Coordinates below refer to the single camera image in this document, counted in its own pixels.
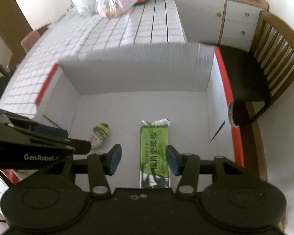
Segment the checkered tablecloth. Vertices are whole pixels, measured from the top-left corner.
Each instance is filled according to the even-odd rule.
[[[148,0],[114,19],[94,15],[80,17],[68,13],[48,33],[34,53],[19,66],[9,91],[0,100],[0,108],[34,118],[35,100],[55,62],[77,53],[115,48],[135,43],[184,42],[174,0]]]

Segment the green wrapper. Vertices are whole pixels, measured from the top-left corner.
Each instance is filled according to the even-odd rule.
[[[143,122],[140,130],[140,185],[143,188],[169,187],[169,165],[165,159],[168,145],[167,119],[150,124]]]

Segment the brown door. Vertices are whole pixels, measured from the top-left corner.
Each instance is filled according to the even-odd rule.
[[[21,62],[26,55],[20,42],[32,31],[16,0],[0,0],[0,36],[13,53],[13,59]]]

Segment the black chair seat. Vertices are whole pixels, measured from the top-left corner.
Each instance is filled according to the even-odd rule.
[[[270,89],[266,76],[253,54],[219,46],[235,101],[268,101]]]

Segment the pink chair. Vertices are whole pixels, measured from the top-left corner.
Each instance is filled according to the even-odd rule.
[[[28,35],[26,35],[26,37],[21,41],[21,45],[26,53],[29,52],[29,50],[34,46],[40,37],[41,35],[37,30],[33,30]]]

